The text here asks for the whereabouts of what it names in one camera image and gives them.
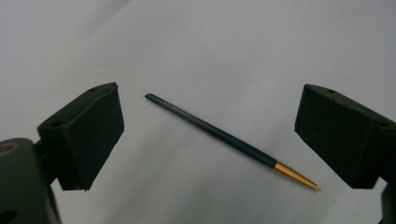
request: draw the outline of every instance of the white table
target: white table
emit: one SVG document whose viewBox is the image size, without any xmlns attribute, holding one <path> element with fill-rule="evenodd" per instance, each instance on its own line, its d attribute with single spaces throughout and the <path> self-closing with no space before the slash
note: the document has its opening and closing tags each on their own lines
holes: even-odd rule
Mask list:
<svg viewBox="0 0 396 224">
<path fill-rule="evenodd" d="M 293 131 L 305 83 L 396 120 L 396 4 L 381 1 L 2 1 L 0 136 L 85 90 L 120 85 L 125 133 L 92 189 L 52 184 L 64 224 L 378 223 Z M 285 162 L 314 192 L 144 98 L 155 93 Z"/>
</svg>

